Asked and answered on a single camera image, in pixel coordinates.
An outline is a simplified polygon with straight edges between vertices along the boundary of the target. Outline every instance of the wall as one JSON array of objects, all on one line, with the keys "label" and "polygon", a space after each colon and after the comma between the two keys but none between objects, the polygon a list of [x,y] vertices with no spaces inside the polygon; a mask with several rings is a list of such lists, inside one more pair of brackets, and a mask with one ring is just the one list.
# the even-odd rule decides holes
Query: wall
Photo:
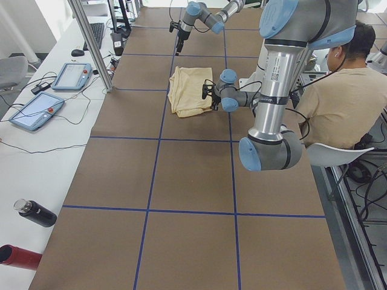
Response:
[{"label": "wall", "polygon": [[73,20],[67,0],[35,0],[55,39],[58,40]]},{"label": "wall", "polygon": [[[72,19],[67,0],[0,1],[35,53],[49,53]],[[0,39],[0,57],[21,53],[1,24]]]}]

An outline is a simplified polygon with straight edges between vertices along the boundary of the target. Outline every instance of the man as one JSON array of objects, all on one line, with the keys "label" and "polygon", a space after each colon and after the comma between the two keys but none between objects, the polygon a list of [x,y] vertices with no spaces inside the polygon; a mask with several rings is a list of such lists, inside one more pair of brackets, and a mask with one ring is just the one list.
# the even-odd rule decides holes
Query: man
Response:
[{"label": "man", "polygon": [[[351,149],[387,106],[387,76],[366,67],[374,41],[373,27],[356,21],[351,42],[329,50],[328,68],[337,72],[310,85],[296,108],[309,120],[306,146],[318,142]],[[301,122],[305,135],[307,125]]]}]

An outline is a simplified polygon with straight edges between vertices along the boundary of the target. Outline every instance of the black water bottle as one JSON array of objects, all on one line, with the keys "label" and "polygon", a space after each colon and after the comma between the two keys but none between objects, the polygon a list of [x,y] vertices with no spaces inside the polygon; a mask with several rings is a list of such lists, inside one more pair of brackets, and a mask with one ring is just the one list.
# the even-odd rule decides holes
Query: black water bottle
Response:
[{"label": "black water bottle", "polygon": [[56,222],[56,214],[34,201],[19,199],[15,202],[13,208],[17,210],[19,215],[23,218],[29,219],[43,227],[50,227]]}]

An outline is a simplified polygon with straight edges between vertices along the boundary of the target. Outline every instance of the beige shirt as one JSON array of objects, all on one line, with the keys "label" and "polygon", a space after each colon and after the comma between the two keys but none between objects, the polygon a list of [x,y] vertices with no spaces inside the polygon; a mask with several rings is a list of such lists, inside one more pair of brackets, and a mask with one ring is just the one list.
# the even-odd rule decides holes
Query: beige shirt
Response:
[{"label": "beige shirt", "polygon": [[[310,85],[297,111],[309,118],[306,146],[323,143],[351,148],[370,130],[387,106],[387,76],[371,68],[342,69]],[[302,126],[302,133],[307,125]]]}]

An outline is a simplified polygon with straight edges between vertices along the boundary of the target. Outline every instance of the beige cloth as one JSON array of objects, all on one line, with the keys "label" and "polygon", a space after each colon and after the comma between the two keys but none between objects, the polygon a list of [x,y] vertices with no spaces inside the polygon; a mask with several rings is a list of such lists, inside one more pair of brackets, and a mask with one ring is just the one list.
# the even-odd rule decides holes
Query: beige cloth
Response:
[{"label": "beige cloth", "polygon": [[170,89],[168,98],[172,113],[180,118],[190,117],[211,111],[212,99],[201,98],[203,83],[212,80],[212,68],[179,68],[169,79]]},{"label": "beige cloth", "polygon": [[[387,106],[387,77],[371,68],[342,69],[310,85],[296,108],[309,119],[305,145],[352,148]],[[302,132],[307,131],[306,124]]]}]

